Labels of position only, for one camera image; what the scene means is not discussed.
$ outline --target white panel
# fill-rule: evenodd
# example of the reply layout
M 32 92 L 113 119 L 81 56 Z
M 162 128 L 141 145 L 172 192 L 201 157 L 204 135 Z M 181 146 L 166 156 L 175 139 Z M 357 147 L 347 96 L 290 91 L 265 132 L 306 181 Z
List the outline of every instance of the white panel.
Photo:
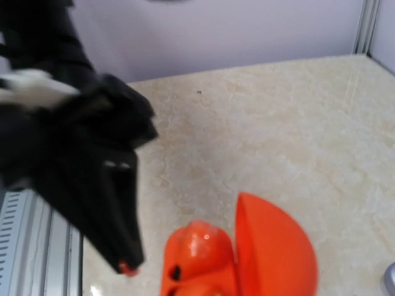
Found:
M 363 0 L 75 1 L 99 71 L 127 81 L 352 53 Z
M 380 1 L 370 53 L 395 73 L 395 1 L 393 0 Z

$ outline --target orange toy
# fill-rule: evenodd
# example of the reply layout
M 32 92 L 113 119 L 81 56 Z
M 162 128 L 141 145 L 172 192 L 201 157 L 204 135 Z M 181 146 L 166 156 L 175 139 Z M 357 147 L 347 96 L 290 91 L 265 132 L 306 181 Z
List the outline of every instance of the orange toy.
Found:
M 240 193 L 235 254 L 223 230 L 191 222 L 167 242 L 160 296 L 314 296 L 317 282 L 303 229 L 272 203 Z

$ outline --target silver round object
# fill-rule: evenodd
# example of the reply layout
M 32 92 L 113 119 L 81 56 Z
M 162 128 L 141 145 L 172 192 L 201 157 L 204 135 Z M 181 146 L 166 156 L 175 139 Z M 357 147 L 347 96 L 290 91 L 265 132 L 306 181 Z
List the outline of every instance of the silver round object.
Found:
M 395 296 L 395 263 L 389 265 L 385 271 L 384 285 L 390 296 Z

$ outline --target marble table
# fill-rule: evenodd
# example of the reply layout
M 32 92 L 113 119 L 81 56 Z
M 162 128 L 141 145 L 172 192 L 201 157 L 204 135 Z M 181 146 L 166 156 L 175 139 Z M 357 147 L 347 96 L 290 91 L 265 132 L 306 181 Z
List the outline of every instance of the marble table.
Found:
M 395 77 L 364 56 L 196 73 L 132 84 L 160 138 L 138 151 L 146 263 L 116 275 L 85 241 L 84 296 L 159 294 L 168 236 L 201 218 L 233 233 L 239 191 L 306 230 L 319 296 L 385 295 L 395 261 Z

